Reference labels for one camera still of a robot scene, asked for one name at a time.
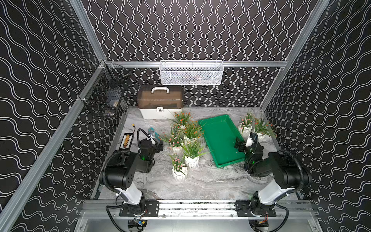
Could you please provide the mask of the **green plastic tray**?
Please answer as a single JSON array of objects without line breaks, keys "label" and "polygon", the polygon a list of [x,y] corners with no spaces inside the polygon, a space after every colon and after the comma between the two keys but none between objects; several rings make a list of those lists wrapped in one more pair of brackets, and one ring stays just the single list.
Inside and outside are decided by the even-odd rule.
[{"label": "green plastic tray", "polygon": [[236,139],[243,137],[229,115],[201,119],[198,124],[204,131],[204,138],[217,168],[245,160],[245,154],[234,147]]}]

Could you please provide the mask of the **green grass plant white pot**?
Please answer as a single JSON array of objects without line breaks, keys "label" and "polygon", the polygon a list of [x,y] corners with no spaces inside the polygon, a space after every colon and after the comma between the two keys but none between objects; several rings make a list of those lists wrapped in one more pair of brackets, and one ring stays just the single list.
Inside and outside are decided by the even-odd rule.
[{"label": "green grass plant white pot", "polygon": [[183,154],[185,156],[185,162],[189,168],[197,168],[200,162],[200,156],[208,154],[208,151],[204,150],[204,146],[197,140],[187,140],[182,144]]}]

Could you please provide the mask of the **orange flower plant back pot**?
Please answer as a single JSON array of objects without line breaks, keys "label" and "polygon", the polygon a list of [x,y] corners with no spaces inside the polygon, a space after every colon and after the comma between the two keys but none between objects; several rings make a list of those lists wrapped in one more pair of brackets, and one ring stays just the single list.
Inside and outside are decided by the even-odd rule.
[{"label": "orange flower plant back pot", "polygon": [[174,112],[171,113],[172,117],[170,118],[171,129],[183,130],[186,128],[188,122],[191,119],[191,114],[189,112]]}]

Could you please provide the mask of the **orange flower plant pot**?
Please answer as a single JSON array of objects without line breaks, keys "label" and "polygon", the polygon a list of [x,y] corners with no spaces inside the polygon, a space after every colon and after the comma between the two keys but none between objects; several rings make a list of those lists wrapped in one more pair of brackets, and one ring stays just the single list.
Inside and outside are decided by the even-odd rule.
[{"label": "orange flower plant pot", "polygon": [[198,138],[202,137],[204,134],[204,130],[201,125],[197,122],[190,122],[181,127],[181,131],[183,134],[183,143],[187,143],[190,141],[197,141]]},{"label": "orange flower plant pot", "polygon": [[191,114],[189,112],[174,112],[171,113],[172,117],[170,118],[171,129],[183,130],[186,128],[188,122],[191,119]]}]

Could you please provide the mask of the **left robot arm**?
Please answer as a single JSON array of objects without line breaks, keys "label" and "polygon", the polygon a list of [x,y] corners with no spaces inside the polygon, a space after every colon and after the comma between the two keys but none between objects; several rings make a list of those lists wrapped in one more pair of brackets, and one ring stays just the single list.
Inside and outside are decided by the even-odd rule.
[{"label": "left robot arm", "polygon": [[164,148],[152,128],[136,132],[124,134],[119,149],[107,159],[100,174],[100,182],[131,206],[140,205],[144,198],[133,182],[135,173],[150,173],[155,154]]}]

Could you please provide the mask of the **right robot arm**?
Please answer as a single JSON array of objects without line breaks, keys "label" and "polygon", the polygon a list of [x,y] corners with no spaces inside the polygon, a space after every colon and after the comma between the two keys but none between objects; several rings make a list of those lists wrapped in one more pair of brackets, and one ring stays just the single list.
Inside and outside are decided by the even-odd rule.
[{"label": "right robot arm", "polygon": [[282,198],[312,183],[312,176],[301,161],[286,150],[269,152],[268,157],[263,159],[264,147],[255,132],[250,133],[246,141],[236,138],[234,147],[245,154],[244,170],[250,176],[273,175],[273,181],[254,193],[251,202],[256,207],[275,205]]}]

